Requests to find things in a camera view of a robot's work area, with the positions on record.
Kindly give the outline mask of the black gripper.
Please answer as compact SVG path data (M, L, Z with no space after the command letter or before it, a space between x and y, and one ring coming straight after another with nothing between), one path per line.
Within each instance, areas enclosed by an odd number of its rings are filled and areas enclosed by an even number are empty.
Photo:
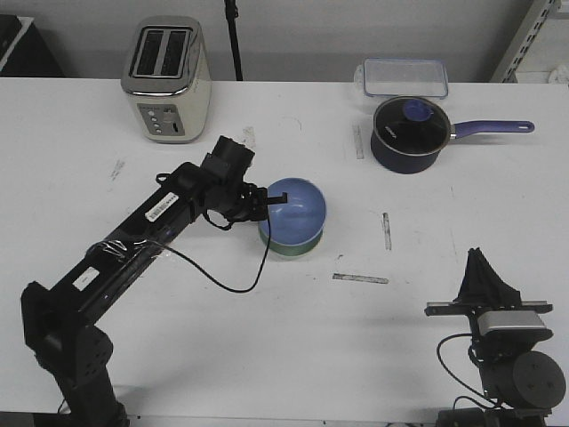
M474 304L480 290L491 307ZM428 302L427 316L466 316L477 356L518 356L553 336L540 315L553 306L546 301L521 302L518 290L504 282L481 249L470 248L456 302Z
M267 189L244 181L254 152L226 136L220 136L214 149L197 168L196 218L208 211L221 214L229 224L260 222L268 218L268 205L288 202L288 194L267 197Z

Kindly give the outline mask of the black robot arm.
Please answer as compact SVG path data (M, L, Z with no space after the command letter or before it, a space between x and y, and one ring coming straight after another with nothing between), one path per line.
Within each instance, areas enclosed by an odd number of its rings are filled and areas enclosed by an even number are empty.
M244 181L253 156L221 136L201 165L186 162L158 174L159 188L56 285L26 286L20 298L25 343L69 408L66 414L25 413L27 425L129 425L107 370L113 344L96 323L199 216L221 214L228 230L236 222L264 221L269 205L287 202L286 193L269 197L267 189Z
M567 390L564 373L535 345L550 339L541 315L546 301L525 301L504 282L482 251L471 248L457 297L430 302L427 316L464 316L469 322L467 354L480 375L472 407L441 410L438 426L543 426Z

